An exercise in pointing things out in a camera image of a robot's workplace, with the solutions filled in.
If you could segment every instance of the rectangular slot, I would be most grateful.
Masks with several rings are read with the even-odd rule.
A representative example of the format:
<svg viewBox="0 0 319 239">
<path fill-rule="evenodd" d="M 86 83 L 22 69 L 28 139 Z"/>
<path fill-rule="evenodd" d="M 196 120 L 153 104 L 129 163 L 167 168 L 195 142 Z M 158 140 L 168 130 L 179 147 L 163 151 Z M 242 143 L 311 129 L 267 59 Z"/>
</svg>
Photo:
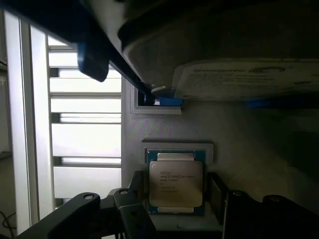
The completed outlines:
<svg viewBox="0 0 319 239">
<path fill-rule="evenodd" d="M 52 97 L 52 113 L 121 113 L 121 98 Z"/>
<path fill-rule="evenodd" d="M 105 166 L 105 167 L 120 167 L 121 158 L 78 158 L 78 157 L 62 157 L 61 165 L 87 165 L 87 166 Z"/>
<path fill-rule="evenodd" d="M 58 122 L 60 123 L 121 123 L 121 114 L 62 113 L 59 115 Z"/>
</svg>

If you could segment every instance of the gray surface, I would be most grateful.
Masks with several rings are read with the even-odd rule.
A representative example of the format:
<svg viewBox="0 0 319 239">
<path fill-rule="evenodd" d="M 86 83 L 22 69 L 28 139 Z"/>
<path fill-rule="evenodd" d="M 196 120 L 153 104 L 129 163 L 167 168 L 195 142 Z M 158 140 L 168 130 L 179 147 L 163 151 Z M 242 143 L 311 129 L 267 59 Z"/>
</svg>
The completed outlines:
<svg viewBox="0 0 319 239">
<path fill-rule="evenodd" d="M 139 153 L 143 140 L 212 142 L 214 170 L 229 188 L 244 190 L 256 200 L 280 194 L 319 214 L 319 110 L 185 102 L 181 116 L 134 115 L 130 113 L 130 86 L 123 82 L 123 186 L 128 185 L 135 170 L 143 168 Z M 164 217 L 156 221 L 163 227 L 171 226 Z M 179 220 L 178 228 L 183 222 Z"/>
</svg>

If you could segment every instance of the intel xeon processor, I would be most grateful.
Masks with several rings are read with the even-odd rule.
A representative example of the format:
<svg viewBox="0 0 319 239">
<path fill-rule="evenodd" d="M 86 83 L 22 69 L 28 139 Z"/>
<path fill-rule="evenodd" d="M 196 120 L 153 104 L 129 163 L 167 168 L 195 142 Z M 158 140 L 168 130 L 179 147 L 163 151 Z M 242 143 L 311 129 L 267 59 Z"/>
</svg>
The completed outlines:
<svg viewBox="0 0 319 239">
<path fill-rule="evenodd" d="M 149 150 L 149 213 L 202 215 L 204 162 L 204 150 Z"/>
<path fill-rule="evenodd" d="M 198 161 L 150 163 L 150 204 L 156 207 L 199 207 L 203 165 Z"/>
</svg>

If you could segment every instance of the white panel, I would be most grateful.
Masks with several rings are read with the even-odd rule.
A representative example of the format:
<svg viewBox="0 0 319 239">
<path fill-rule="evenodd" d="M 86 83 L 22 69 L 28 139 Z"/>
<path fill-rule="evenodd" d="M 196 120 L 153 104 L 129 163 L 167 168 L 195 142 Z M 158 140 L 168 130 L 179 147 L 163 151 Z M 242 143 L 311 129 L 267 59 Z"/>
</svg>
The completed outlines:
<svg viewBox="0 0 319 239">
<path fill-rule="evenodd" d="M 52 124 L 53 156 L 121 157 L 120 124 Z"/>
<path fill-rule="evenodd" d="M 78 68 L 61 68 L 59 69 L 60 78 L 89 78 L 87 75 L 81 73 Z M 114 68 L 109 66 L 109 73 L 107 79 L 120 79 L 122 76 Z"/>
<path fill-rule="evenodd" d="M 58 93 L 118 93 L 121 95 L 121 76 L 117 79 L 108 78 L 99 82 L 90 78 L 51 78 L 50 92 Z"/>
<path fill-rule="evenodd" d="M 20 234 L 38 221 L 31 45 L 29 25 L 8 12 L 5 13 L 5 30 L 10 66 L 8 89 L 16 222 Z"/>
<path fill-rule="evenodd" d="M 47 36 L 31 27 L 33 103 L 35 145 L 38 183 L 38 206 L 40 219 L 55 208 L 53 190 L 53 157 L 51 142 L 51 112 L 49 74 L 47 61 Z"/>
<path fill-rule="evenodd" d="M 121 158 L 61 158 L 62 165 L 121 166 Z"/>
<path fill-rule="evenodd" d="M 55 198 L 73 198 L 83 192 L 105 198 L 121 187 L 120 168 L 54 167 Z"/>
<path fill-rule="evenodd" d="M 78 57 L 76 52 L 50 52 L 50 67 L 78 67 Z"/>
<path fill-rule="evenodd" d="M 121 99 L 110 98 L 51 98 L 54 113 L 121 113 Z"/>
<path fill-rule="evenodd" d="M 61 41 L 58 41 L 57 39 L 55 39 L 51 36 L 48 37 L 48 45 L 49 46 L 66 46 L 66 44 L 64 44 Z"/>
</svg>

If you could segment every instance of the black cable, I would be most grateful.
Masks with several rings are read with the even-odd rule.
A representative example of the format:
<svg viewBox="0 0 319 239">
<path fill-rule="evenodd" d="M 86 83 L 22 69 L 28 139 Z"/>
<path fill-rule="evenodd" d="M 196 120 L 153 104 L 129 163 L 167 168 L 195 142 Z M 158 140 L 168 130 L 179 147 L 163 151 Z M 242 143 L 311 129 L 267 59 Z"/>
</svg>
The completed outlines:
<svg viewBox="0 0 319 239">
<path fill-rule="evenodd" d="M 7 65 L 5 62 L 3 62 L 3 61 L 0 61 L 0 64 L 4 65 L 5 67 L 8 66 L 8 65 Z"/>
<path fill-rule="evenodd" d="M 7 216 L 7 220 L 9 221 L 9 219 L 12 217 L 12 216 L 14 216 L 15 215 L 15 212 L 14 213 L 12 213 L 12 214 L 10 214 L 9 216 Z M 5 224 L 5 221 L 3 221 L 2 222 L 2 226 L 4 227 L 4 228 L 12 228 L 12 229 L 16 229 L 16 227 L 12 227 L 12 226 L 7 226 L 6 224 Z"/>
<path fill-rule="evenodd" d="M 8 225 L 8 229 L 10 231 L 10 234 L 11 234 L 11 238 L 13 239 L 14 238 L 14 233 L 13 233 L 13 229 L 10 227 L 10 223 L 9 223 L 9 220 L 8 218 L 5 216 L 5 214 L 3 212 L 0 211 L 0 214 L 3 216 L 3 223 L 6 222 L 6 224 Z"/>
</svg>

